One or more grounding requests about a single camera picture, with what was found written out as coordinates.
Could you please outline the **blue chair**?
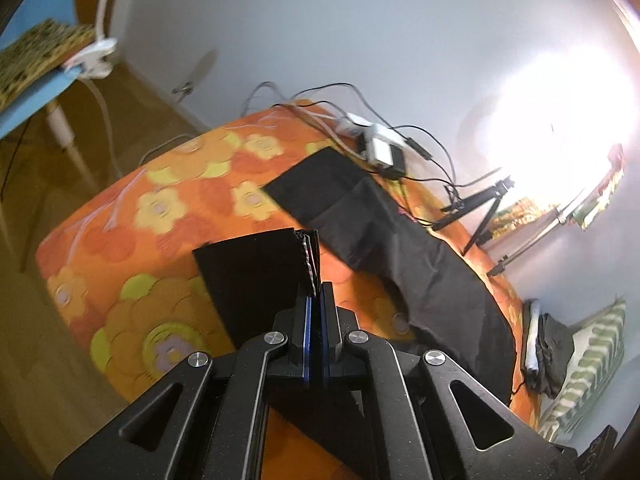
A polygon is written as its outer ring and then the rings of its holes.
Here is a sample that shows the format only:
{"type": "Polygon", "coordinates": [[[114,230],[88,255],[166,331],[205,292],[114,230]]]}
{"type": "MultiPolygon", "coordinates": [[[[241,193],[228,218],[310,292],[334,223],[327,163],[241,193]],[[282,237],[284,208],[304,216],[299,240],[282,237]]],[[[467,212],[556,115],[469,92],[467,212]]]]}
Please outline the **blue chair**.
{"type": "Polygon", "coordinates": [[[67,62],[95,39],[94,28],[78,22],[75,0],[1,0],[1,135],[43,110],[56,142],[92,190],[96,181],[58,97],[82,73],[67,62]]]}

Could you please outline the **small black tripod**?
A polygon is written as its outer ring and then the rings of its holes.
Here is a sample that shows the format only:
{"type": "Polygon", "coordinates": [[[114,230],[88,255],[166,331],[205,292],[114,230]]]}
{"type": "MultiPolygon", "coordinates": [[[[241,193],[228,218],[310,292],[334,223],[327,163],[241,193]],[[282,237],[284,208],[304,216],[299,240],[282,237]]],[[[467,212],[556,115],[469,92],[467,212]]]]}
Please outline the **small black tripod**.
{"type": "Polygon", "coordinates": [[[488,227],[490,220],[494,218],[494,215],[498,211],[503,197],[506,196],[506,193],[513,187],[514,181],[510,177],[506,177],[491,185],[489,188],[485,188],[483,191],[476,192],[465,198],[456,198],[449,206],[440,210],[444,215],[439,220],[432,222],[432,230],[435,232],[441,231],[467,214],[476,211],[486,203],[490,203],[490,207],[486,212],[485,217],[482,219],[476,230],[471,235],[469,241],[462,249],[462,255],[465,256],[474,245],[477,245],[481,240],[486,240],[484,233],[486,232],[486,228],[488,227]]]}

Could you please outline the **white clip desk lamp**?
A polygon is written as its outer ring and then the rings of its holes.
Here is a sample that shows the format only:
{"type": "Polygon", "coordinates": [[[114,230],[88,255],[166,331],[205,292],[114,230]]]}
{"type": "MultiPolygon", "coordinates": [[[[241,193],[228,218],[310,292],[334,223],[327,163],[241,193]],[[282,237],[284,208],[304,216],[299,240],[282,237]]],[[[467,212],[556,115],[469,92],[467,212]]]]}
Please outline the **white clip desk lamp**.
{"type": "Polygon", "coordinates": [[[107,37],[105,33],[105,15],[108,0],[98,0],[96,20],[94,21],[93,43],[81,49],[63,65],[65,73],[79,70],[79,77],[85,79],[104,79],[113,70],[108,57],[116,51],[117,39],[107,37]]]}

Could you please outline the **green striped pillow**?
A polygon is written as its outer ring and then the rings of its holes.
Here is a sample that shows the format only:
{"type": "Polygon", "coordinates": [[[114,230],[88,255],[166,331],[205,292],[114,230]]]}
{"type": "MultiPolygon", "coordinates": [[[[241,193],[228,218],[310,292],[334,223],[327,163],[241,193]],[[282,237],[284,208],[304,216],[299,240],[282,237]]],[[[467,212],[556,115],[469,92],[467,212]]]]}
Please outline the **green striped pillow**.
{"type": "Polygon", "coordinates": [[[577,325],[561,390],[539,419],[547,441],[567,441],[608,388],[625,354],[626,311],[626,301],[616,299],[577,325]]]}

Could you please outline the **folded grey garment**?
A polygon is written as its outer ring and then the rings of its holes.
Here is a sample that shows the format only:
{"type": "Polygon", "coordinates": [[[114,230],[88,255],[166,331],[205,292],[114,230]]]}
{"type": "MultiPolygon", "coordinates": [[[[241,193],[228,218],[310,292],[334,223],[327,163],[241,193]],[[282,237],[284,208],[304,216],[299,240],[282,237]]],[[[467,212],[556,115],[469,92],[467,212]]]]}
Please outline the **folded grey garment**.
{"type": "Polygon", "coordinates": [[[535,341],[538,370],[534,374],[533,389],[536,393],[542,393],[549,399],[559,395],[574,351],[574,332],[551,314],[542,314],[535,341]]]}

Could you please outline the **white power strip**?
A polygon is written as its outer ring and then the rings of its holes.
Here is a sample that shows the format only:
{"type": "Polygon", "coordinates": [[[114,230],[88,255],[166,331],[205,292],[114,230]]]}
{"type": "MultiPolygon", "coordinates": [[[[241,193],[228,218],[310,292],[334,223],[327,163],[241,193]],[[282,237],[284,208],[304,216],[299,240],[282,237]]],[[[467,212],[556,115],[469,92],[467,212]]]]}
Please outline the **white power strip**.
{"type": "Polygon", "coordinates": [[[402,144],[390,136],[390,128],[368,122],[367,119],[347,113],[337,123],[336,132],[355,141],[355,152],[372,171],[388,180],[400,180],[407,175],[402,144]]]}

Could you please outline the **leopard print cushion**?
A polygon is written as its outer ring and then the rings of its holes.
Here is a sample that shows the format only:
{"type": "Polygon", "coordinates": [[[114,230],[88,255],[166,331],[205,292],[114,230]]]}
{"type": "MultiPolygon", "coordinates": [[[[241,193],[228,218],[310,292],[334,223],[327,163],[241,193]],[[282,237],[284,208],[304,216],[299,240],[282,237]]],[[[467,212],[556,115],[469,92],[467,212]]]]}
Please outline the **leopard print cushion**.
{"type": "Polygon", "coordinates": [[[93,43],[91,25],[71,25],[47,18],[1,50],[1,109],[31,84],[93,43]]]}

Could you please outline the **silver tripod stand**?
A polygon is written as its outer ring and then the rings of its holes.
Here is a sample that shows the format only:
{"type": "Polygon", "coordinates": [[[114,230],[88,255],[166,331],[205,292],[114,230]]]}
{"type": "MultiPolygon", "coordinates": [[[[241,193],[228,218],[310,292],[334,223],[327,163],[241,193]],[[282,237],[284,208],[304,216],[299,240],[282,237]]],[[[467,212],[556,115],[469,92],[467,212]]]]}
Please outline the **silver tripod stand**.
{"type": "Polygon", "coordinates": [[[588,229],[600,211],[600,201],[603,197],[604,187],[600,184],[577,194],[569,203],[560,209],[554,208],[547,214],[546,223],[533,236],[529,237],[521,246],[510,254],[501,257],[497,263],[486,273],[488,278],[503,274],[510,264],[521,258],[529,250],[538,245],[544,238],[562,226],[576,224],[583,231],[588,229]]]}

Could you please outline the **black pants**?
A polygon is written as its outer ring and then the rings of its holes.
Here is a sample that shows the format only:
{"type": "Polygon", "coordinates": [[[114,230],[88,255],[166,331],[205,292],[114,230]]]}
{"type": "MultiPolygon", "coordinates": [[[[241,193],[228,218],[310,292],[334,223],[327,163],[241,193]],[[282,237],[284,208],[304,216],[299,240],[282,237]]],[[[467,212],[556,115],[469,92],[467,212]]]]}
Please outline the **black pants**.
{"type": "Polygon", "coordinates": [[[506,401],[514,338],[482,281],[369,174],[330,148],[281,174],[266,192],[299,228],[194,252],[209,295],[240,343],[205,477],[254,478],[265,414],[276,408],[375,479],[510,478],[516,428],[506,401]],[[397,351],[338,307],[343,375],[324,381],[321,245],[392,290],[416,348],[397,351]],[[307,385],[290,365],[299,286],[312,297],[307,385]]]}

